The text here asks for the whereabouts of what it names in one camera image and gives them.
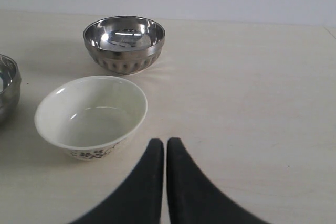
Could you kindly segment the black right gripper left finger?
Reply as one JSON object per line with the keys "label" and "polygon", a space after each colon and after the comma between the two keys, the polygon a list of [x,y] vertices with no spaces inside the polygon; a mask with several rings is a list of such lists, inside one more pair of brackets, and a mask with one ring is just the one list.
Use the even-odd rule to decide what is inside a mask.
{"label": "black right gripper left finger", "polygon": [[151,139],[128,177],[103,202],[73,223],[160,223],[164,145]]}

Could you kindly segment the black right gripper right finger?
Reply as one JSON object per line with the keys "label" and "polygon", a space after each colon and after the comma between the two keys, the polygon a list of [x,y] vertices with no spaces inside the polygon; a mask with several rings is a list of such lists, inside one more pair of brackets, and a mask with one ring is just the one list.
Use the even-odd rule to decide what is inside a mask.
{"label": "black right gripper right finger", "polygon": [[170,223],[265,223],[223,194],[178,137],[167,142],[167,200]]}

